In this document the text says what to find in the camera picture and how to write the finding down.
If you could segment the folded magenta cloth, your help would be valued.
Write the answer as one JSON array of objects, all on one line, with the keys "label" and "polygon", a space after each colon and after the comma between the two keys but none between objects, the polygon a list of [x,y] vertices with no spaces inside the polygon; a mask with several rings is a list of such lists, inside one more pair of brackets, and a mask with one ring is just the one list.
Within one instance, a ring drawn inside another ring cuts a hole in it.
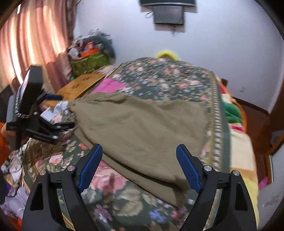
[{"label": "folded magenta cloth", "polygon": [[104,78],[103,81],[100,82],[91,93],[113,93],[124,88],[125,86],[125,84],[112,80],[111,78]]}]

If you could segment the colourful blanket under bedspread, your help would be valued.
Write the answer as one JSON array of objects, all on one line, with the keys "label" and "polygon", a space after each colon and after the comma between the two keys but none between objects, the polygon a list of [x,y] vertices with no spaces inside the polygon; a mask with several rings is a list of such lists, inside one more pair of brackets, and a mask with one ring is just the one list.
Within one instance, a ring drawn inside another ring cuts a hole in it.
[{"label": "colourful blanket under bedspread", "polygon": [[255,212],[256,224],[259,225],[258,212],[258,175],[256,159],[251,138],[246,133],[247,118],[244,109],[232,97],[228,89],[217,79],[221,91],[222,101],[225,104],[226,118],[228,119],[231,156],[230,170],[240,171],[248,189]]}]

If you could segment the yellow curved headboard pipe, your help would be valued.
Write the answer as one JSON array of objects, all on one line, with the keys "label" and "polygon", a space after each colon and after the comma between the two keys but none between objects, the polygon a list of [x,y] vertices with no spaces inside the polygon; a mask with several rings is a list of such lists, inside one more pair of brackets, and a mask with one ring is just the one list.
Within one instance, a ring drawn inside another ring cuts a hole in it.
[{"label": "yellow curved headboard pipe", "polygon": [[170,60],[173,60],[173,61],[179,61],[180,60],[175,53],[173,53],[173,52],[171,52],[169,50],[161,51],[160,53],[157,54],[156,57],[158,59],[164,58],[164,59],[170,59]]}]

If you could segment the crumpled white papers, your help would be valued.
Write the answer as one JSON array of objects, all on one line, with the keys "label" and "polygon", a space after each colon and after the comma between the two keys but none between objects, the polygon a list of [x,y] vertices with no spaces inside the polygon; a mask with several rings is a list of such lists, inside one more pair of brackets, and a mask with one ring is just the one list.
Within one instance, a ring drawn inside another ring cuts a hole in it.
[{"label": "crumpled white papers", "polygon": [[59,113],[67,109],[68,101],[61,101],[55,107],[48,107],[40,116],[50,122]]}]

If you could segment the pink curtain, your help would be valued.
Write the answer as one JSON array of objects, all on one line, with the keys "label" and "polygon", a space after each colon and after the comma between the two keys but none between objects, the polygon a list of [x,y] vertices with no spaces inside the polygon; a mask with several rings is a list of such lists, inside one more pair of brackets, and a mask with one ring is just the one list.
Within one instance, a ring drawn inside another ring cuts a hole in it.
[{"label": "pink curtain", "polygon": [[67,49],[78,1],[1,1],[1,89],[16,91],[31,65],[43,68],[44,88],[56,93],[71,77]]}]

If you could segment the floral bedspread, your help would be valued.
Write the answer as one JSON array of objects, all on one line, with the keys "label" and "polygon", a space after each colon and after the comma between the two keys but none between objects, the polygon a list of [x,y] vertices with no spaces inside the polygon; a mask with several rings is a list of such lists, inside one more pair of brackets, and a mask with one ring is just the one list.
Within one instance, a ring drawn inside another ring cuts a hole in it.
[{"label": "floral bedspread", "polygon": [[[218,79],[214,73],[182,61],[140,58],[112,68],[109,78],[123,83],[122,93],[144,100],[203,102],[210,123],[200,154],[204,164],[229,172],[231,136]],[[67,136],[63,145],[31,140],[24,153],[24,185],[30,190],[41,170],[63,171],[88,153],[88,142]],[[85,205],[102,230],[178,230],[196,200],[192,190],[183,195],[181,207],[167,204],[144,190],[130,172],[104,156],[88,189]]]}]

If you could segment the green bag of clutter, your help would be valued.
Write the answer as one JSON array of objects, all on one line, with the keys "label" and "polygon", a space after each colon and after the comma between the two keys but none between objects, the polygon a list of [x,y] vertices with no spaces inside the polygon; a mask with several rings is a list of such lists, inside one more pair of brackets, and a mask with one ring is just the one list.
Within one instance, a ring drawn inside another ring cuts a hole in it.
[{"label": "green bag of clutter", "polygon": [[99,29],[74,39],[67,49],[67,54],[73,77],[92,73],[116,60],[111,36]]}]

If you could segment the wooden lap desk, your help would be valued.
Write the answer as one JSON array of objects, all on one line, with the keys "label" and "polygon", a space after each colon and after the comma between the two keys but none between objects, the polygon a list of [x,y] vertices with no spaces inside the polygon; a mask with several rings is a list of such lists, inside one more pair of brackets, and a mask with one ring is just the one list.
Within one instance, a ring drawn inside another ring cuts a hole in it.
[{"label": "wooden lap desk", "polygon": [[82,74],[56,93],[57,95],[62,95],[62,100],[46,100],[45,105],[56,107],[60,101],[72,101],[80,98],[85,94],[85,92],[87,92],[92,86],[97,84],[104,77],[105,75],[103,74]]}]

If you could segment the olive green pants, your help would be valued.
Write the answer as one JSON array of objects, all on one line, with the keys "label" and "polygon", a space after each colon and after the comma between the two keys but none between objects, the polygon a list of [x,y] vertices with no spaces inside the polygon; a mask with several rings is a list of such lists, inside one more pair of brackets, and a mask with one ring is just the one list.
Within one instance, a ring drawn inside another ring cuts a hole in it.
[{"label": "olive green pants", "polygon": [[189,185],[176,158],[184,144],[199,156],[210,123],[203,102],[149,101],[124,93],[90,94],[71,101],[76,136],[89,148],[103,147],[103,160],[155,197],[176,207]]}]

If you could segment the wall mounted screen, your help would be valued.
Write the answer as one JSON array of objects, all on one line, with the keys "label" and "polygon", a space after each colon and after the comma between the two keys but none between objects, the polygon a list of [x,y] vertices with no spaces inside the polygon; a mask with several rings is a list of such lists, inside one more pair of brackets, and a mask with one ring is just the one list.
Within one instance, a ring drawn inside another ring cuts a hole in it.
[{"label": "wall mounted screen", "polygon": [[159,25],[184,25],[184,8],[195,7],[195,0],[140,0],[141,6],[152,8],[154,23]]}]

